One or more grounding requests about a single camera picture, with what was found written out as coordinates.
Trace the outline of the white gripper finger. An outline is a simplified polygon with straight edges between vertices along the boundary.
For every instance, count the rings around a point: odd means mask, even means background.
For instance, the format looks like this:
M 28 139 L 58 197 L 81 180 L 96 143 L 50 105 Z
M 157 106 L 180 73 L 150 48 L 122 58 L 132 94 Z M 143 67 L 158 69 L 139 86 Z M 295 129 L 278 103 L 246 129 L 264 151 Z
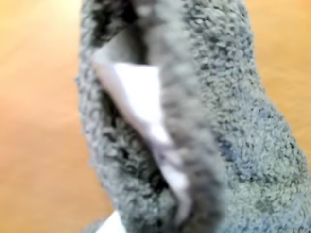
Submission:
M 114 211 L 98 228 L 97 233 L 127 233 L 118 211 Z

